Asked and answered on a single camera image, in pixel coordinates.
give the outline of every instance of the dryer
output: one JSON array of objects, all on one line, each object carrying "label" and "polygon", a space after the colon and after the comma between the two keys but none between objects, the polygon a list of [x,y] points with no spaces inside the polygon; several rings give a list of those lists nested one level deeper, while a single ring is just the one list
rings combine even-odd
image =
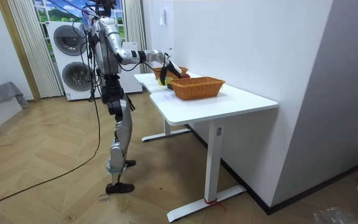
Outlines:
[{"label": "dryer", "polygon": [[[86,40],[80,31],[80,25],[79,22],[74,25],[72,22],[46,22],[60,78],[69,101],[88,99],[91,96]],[[100,97],[98,90],[95,91],[95,97]]]}]

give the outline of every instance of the curtain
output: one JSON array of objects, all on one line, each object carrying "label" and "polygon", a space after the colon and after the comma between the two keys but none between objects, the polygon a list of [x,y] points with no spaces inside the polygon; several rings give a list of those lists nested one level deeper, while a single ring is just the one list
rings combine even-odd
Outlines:
[{"label": "curtain", "polygon": [[62,96],[49,50],[45,43],[32,0],[7,0],[41,98]]},{"label": "curtain", "polygon": [[[137,42],[138,50],[146,50],[143,11],[141,0],[122,0],[124,9],[124,24],[128,42]],[[142,73],[148,72],[145,65],[140,65]]]}]

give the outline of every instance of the white desk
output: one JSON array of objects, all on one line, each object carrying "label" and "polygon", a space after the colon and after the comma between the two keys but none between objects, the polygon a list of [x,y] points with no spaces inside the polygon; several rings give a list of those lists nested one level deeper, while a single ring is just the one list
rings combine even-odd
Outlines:
[{"label": "white desk", "polygon": [[[188,72],[191,77],[199,77]],[[159,86],[153,73],[135,75],[137,81],[151,93],[150,99],[164,118],[164,134],[158,138],[172,135],[169,125],[178,126],[209,121],[208,157],[206,165],[206,180],[204,198],[207,202],[218,202],[235,196],[246,190],[241,185],[217,193],[219,166],[221,160],[222,141],[224,134],[224,118],[254,111],[276,108],[277,102],[249,93],[229,85],[223,85],[217,97],[185,101],[177,98],[172,90]],[[185,215],[208,207],[204,199],[182,206],[168,212],[169,222]]]}]

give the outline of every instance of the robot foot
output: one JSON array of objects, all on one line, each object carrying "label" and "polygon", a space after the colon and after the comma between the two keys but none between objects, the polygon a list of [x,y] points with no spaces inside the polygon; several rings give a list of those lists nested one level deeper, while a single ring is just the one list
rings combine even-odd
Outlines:
[{"label": "robot foot", "polygon": [[124,194],[129,193],[135,190],[135,186],[133,184],[123,184],[121,182],[113,184],[108,184],[106,187],[106,194]]},{"label": "robot foot", "polygon": [[127,160],[125,161],[125,164],[127,164],[127,167],[131,167],[136,165],[136,161],[135,160]]}]

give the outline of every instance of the wicker basket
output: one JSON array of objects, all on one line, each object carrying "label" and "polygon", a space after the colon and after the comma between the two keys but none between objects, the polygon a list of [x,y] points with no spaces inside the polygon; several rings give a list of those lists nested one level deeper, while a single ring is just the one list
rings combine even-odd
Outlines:
[{"label": "wicker basket", "polygon": [[[186,74],[186,72],[188,71],[187,68],[185,67],[179,67],[180,70],[181,70],[181,75],[184,75]],[[159,79],[160,78],[160,72],[161,72],[161,68],[153,68],[153,72],[154,72],[154,75],[155,75],[155,79]],[[167,77],[171,77],[173,79],[178,79],[178,77],[176,75],[174,75],[172,72],[169,72],[167,71]]]},{"label": "wicker basket", "polygon": [[170,82],[177,97],[194,100],[217,96],[224,81],[211,77],[181,78]]}]

